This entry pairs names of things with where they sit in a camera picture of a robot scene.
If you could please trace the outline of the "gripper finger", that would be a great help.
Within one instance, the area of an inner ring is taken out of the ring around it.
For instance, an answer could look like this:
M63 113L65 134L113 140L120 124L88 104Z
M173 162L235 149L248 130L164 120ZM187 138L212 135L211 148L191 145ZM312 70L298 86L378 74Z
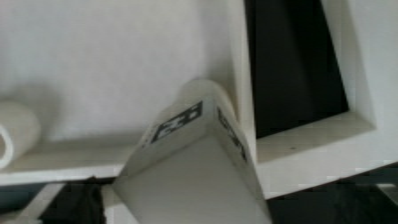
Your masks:
M100 185L93 177L45 184L10 224L106 224Z

